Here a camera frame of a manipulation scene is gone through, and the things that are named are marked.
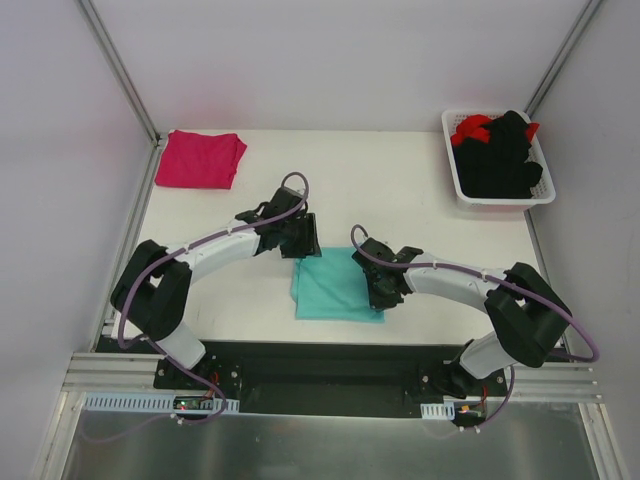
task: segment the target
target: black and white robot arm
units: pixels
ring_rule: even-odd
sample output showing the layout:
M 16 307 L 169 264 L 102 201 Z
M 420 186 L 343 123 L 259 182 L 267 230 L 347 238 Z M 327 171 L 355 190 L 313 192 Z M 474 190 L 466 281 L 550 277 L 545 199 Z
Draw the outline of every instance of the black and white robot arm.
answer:
M 118 280 L 111 304 L 122 312 L 134 283 L 145 269 L 158 259 L 182 250 L 183 253 L 154 269 L 139 285 L 127 317 L 168 355 L 184 367 L 193 368 L 202 359 L 205 348 L 182 321 L 190 286 L 229 263 L 276 247 L 280 248 L 283 258 L 320 255 L 315 215 L 307 212 L 306 203 L 285 218 L 266 222 L 304 201 L 300 193 L 281 186 L 271 201 L 236 215 L 229 224 L 214 230 L 219 234 L 205 237 L 215 238 L 171 246 L 161 246 L 153 240 L 142 242 Z
M 494 331 L 467 343 L 454 361 L 429 376 L 430 384 L 445 395 L 464 398 L 477 387 L 478 381 L 514 363 L 540 367 L 568 326 L 558 313 L 486 281 L 493 277 L 518 285 L 548 299 L 570 315 L 544 279 L 533 267 L 523 263 L 516 263 L 508 270 L 470 267 L 413 247 L 404 247 L 395 254 L 373 238 L 368 238 L 353 258 L 365 273 L 369 302 L 376 310 L 393 308 L 408 294 L 426 293 L 469 305 L 489 315 Z M 416 268 L 397 268 L 401 265 Z M 482 276 L 470 276 L 468 271 L 482 272 Z

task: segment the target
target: plastic basket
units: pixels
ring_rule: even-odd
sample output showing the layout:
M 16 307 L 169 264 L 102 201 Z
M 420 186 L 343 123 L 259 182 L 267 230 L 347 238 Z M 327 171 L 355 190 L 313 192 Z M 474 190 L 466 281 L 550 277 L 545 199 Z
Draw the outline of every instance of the plastic basket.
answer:
M 526 113 L 517 110 L 514 111 L 519 113 L 527 122 L 531 122 L 531 119 Z M 457 202 L 458 206 L 464 210 L 485 212 L 523 212 L 534 205 L 551 203 L 556 198 L 556 190 L 553 187 L 549 168 L 547 167 L 547 162 L 542 154 L 542 149 L 540 148 L 537 136 L 535 136 L 533 138 L 533 142 L 531 142 L 529 159 L 527 161 L 536 162 L 542 166 L 542 178 L 540 178 L 538 185 L 531 189 L 531 193 L 533 194 L 532 198 L 472 198 L 467 197 L 462 193 L 462 189 L 460 188 L 460 179 L 458 178 L 458 169 L 456 168 L 456 161 L 453 156 L 451 135 L 456 132 L 456 127 L 460 125 L 465 118 L 470 117 L 471 115 L 486 115 L 487 117 L 494 119 L 502 116 L 504 113 L 504 110 L 446 110 L 442 114 L 442 127 L 444 129 L 444 137 L 447 145 L 449 165 L 451 166 L 451 174 L 453 175 L 453 184 L 456 190 Z

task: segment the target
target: teal cloth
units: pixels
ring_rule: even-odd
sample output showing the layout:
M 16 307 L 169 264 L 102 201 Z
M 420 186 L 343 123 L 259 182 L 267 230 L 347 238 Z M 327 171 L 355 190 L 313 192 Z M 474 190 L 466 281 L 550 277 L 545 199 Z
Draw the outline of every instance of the teal cloth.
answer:
M 353 247 L 323 248 L 322 257 L 296 260 L 291 296 L 296 318 L 384 322 L 384 312 L 369 307 L 367 280 L 351 258 Z

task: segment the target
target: wire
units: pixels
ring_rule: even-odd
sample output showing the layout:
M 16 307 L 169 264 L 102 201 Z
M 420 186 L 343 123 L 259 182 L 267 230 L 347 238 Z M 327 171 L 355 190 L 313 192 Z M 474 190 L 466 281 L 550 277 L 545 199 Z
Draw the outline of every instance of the wire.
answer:
M 378 265 L 381 265 L 383 267 L 387 267 L 387 268 L 432 268 L 434 265 L 431 262 L 427 262 L 427 263 L 392 263 L 392 262 L 385 262 L 384 260 L 380 260 L 379 258 L 374 257 L 373 255 L 369 255 L 367 252 L 365 252 L 361 247 L 360 244 L 358 244 L 358 242 L 356 241 L 356 231 L 360 230 L 364 236 L 366 238 L 369 237 L 369 234 L 367 233 L 367 231 L 365 230 L 365 228 L 362 225 L 356 224 L 351 228 L 351 243 L 353 244 L 354 248 L 358 251 L 358 253 L 360 253 L 360 255 L 362 255 L 363 257 L 365 257 L 366 259 L 377 263 Z M 471 275 L 472 277 L 476 277 L 476 278 L 482 278 L 483 280 L 486 281 L 490 281 L 493 283 L 496 283 L 500 286 L 503 286 L 505 288 L 508 288 L 516 293 L 519 293 L 520 295 L 523 295 L 531 300 L 534 300 L 542 305 L 544 305 L 545 307 L 549 308 L 550 310 L 552 310 L 553 312 L 557 313 L 558 315 L 560 315 L 562 317 L 563 320 L 565 320 L 569 325 L 571 325 L 577 332 L 578 334 L 582 337 L 582 339 L 585 341 L 585 343 L 589 346 L 589 348 L 591 349 L 591 357 L 582 357 L 582 356 L 578 356 L 578 355 L 571 355 L 568 354 L 566 352 L 563 351 L 558 351 L 558 350 L 554 350 L 551 352 L 551 355 L 555 356 L 555 357 L 561 357 L 561 358 L 566 358 L 569 360 L 576 360 L 579 362 L 585 362 L 585 363 L 594 363 L 597 362 L 598 359 L 600 358 L 600 350 L 598 349 L 598 347 L 596 346 L 593 338 L 591 338 L 591 336 L 587 333 L 587 331 L 582 327 L 582 325 L 580 325 L 580 323 L 578 323 L 577 320 L 575 320 L 569 313 L 567 313 L 564 309 L 562 309 L 561 307 L 559 307 L 558 305 L 556 305 L 555 303 L 547 300 L 546 298 L 538 295 L 535 292 L 532 292 L 530 290 L 527 290 L 525 288 L 519 287 L 518 285 L 511 283 L 511 282 L 507 282 L 506 280 L 502 280 L 500 278 L 494 277 L 493 275 L 485 275 L 483 272 L 479 272 L 477 270 L 474 270 L 472 268 L 469 267 L 463 267 L 462 265 L 455 265 L 452 263 L 440 263 L 438 262 L 438 268 L 444 268 L 447 270 L 455 270 L 457 272 L 462 272 L 462 273 L 466 273 L 467 275 Z M 504 408 L 504 406 L 508 403 L 509 399 L 511 398 L 511 394 L 513 393 L 513 387 L 515 385 L 515 369 L 513 368 L 513 365 L 509 366 L 510 369 L 510 373 L 511 373 L 511 380 L 509 382 L 509 389 L 507 390 L 507 394 L 504 397 L 504 400 L 502 401 L 502 403 L 500 404 L 500 406 L 496 409 L 495 412 L 493 412 L 493 414 L 487 418 L 484 422 L 482 422 L 482 425 L 486 425 L 488 422 L 493 421 L 494 418 L 496 418 L 496 416 L 502 411 L 502 409 Z
M 260 220 L 258 222 L 255 223 L 248 223 L 248 224 L 244 224 L 244 225 L 238 225 L 234 228 L 232 228 L 231 230 L 220 230 L 218 232 L 212 233 L 211 235 L 207 235 L 206 237 L 203 237 L 199 240 L 194 241 L 193 243 L 189 244 L 187 248 L 179 248 L 178 250 L 176 250 L 175 252 L 171 252 L 167 255 L 165 255 L 164 257 L 156 260 L 155 262 L 153 262 L 151 265 L 149 265 L 147 268 L 145 268 L 142 273 L 140 273 L 140 275 L 138 275 L 138 278 L 136 278 L 136 280 L 133 282 L 133 285 L 131 286 L 131 289 L 129 290 L 129 294 L 127 295 L 127 298 L 125 299 L 124 305 L 122 307 L 122 311 L 120 314 L 120 324 L 118 325 L 118 345 L 120 346 L 121 349 L 123 350 L 127 350 L 129 348 L 131 348 L 133 345 L 135 345 L 136 343 L 138 343 L 141 340 L 146 340 L 147 343 L 149 343 L 149 345 L 151 345 L 151 347 L 153 347 L 154 350 L 156 350 L 159 354 L 163 355 L 167 361 L 169 363 L 171 363 L 174 367 L 176 367 L 178 370 L 180 370 L 182 373 L 184 373 L 185 375 L 191 377 L 192 379 L 196 380 L 197 382 L 202 383 L 203 385 L 209 387 L 209 390 L 212 392 L 212 394 L 215 392 L 220 399 L 222 400 L 222 405 L 220 407 L 220 409 L 218 411 L 216 411 L 215 413 L 212 413 L 211 415 L 208 415 L 207 417 L 200 419 L 200 420 L 189 420 L 186 418 L 181 418 L 181 422 L 185 423 L 187 425 L 197 425 L 197 424 L 202 424 L 202 423 L 208 423 L 212 420 L 214 420 L 215 418 L 217 418 L 218 416 L 220 416 L 222 414 L 222 412 L 224 412 L 224 410 L 227 408 L 227 398 L 225 397 L 224 393 L 222 392 L 222 390 L 220 390 L 220 388 L 215 384 L 215 382 L 211 382 L 199 375 L 196 375 L 195 373 L 193 373 L 191 370 L 189 370 L 188 368 L 186 368 L 185 366 L 183 366 L 180 362 L 178 362 L 176 359 L 174 359 L 173 357 L 171 357 L 169 354 L 167 354 L 167 352 L 165 352 L 162 347 L 160 347 L 160 345 L 158 345 L 156 342 L 154 342 L 153 340 L 151 340 L 150 338 L 146 337 L 144 333 L 134 337 L 132 340 L 126 342 L 124 340 L 124 327 L 126 324 L 126 320 L 127 317 L 129 315 L 129 309 L 131 308 L 131 303 L 133 302 L 134 297 L 136 296 L 136 293 L 138 291 L 138 288 L 140 288 L 140 285 L 142 285 L 142 283 L 149 277 L 149 275 L 151 275 L 151 273 L 158 268 L 160 265 L 163 265 L 164 263 L 167 263 L 170 260 L 173 260 L 174 258 L 184 254 L 184 253 L 188 253 L 188 250 L 192 250 L 194 248 L 200 247 L 206 243 L 209 243 L 213 240 L 216 240 L 217 238 L 223 237 L 224 235 L 230 235 L 232 233 L 235 232 L 240 232 L 242 230 L 248 230 L 248 229 L 255 229 L 258 227 L 261 227 L 263 225 L 268 225 L 270 223 L 275 223 L 278 222 L 284 218 L 289 217 L 290 215 L 293 215 L 294 213 L 296 213 L 297 211 L 299 211 L 300 209 L 302 209 L 306 203 L 307 203 L 307 199 L 309 198 L 309 181 L 307 180 L 307 177 L 305 177 L 302 173 L 300 172 L 291 172 L 288 173 L 283 179 L 282 182 L 280 184 L 281 187 L 284 187 L 287 180 L 289 180 L 291 177 L 299 177 L 303 184 L 304 184 L 304 192 L 302 193 L 302 198 L 300 200 L 300 202 L 298 202 L 298 204 L 292 208 L 290 208 L 289 210 L 278 214 L 274 217 L 271 218 L 267 218 L 264 220 Z M 130 435 L 131 433 L 140 430 L 141 428 L 146 427 L 147 425 L 160 420 L 161 418 L 170 418 L 169 416 L 167 416 L 166 414 L 161 414 L 161 415 L 155 415 L 151 418 L 148 418 L 147 420 L 139 423 L 138 425 L 135 425 L 132 428 L 129 428 L 123 432 L 120 432 L 116 435 L 112 435 L 110 437 L 105 437 L 105 438 L 91 438 L 89 437 L 85 430 L 84 430 L 84 420 L 82 420 L 80 426 L 79 426 L 79 431 L 80 431 L 80 437 L 82 439 L 84 439 L 85 441 L 89 442 L 89 443 L 96 443 L 96 444 L 101 444 L 101 443 L 109 443 L 109 442 L 113 442 L 115 440 L 118 440 L 120 438 L 126 437 L 127 435 Z

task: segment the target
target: tabletop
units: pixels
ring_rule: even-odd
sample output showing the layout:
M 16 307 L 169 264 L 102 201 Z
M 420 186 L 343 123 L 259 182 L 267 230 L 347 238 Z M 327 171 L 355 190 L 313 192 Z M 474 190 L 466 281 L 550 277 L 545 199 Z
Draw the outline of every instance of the tabletop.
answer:
M 182 243 L 213 233 L 269 200 L 295 170 L 309 179 L 321 247 L 350 245 L 351 226 L 360 223 L 394 251 L 409 245 L 482 268 L 538 267 L 522 213 L 458 209 L 442 133 L 236 133 L 248 149 L 231 190 L 154 186 L 139 241 Z M 291 186 L 301 188 L 298 182 Z M 228 265 L 191 287 L 184 321 L 203 340 L 366 344 L 463 344 L 492 328 L 479 311 L 423 294 L 386 311 L 384 323 L 296 320 L 293 267 L 277 250 Z M 137 332 L 127 324 L 127 337 Z

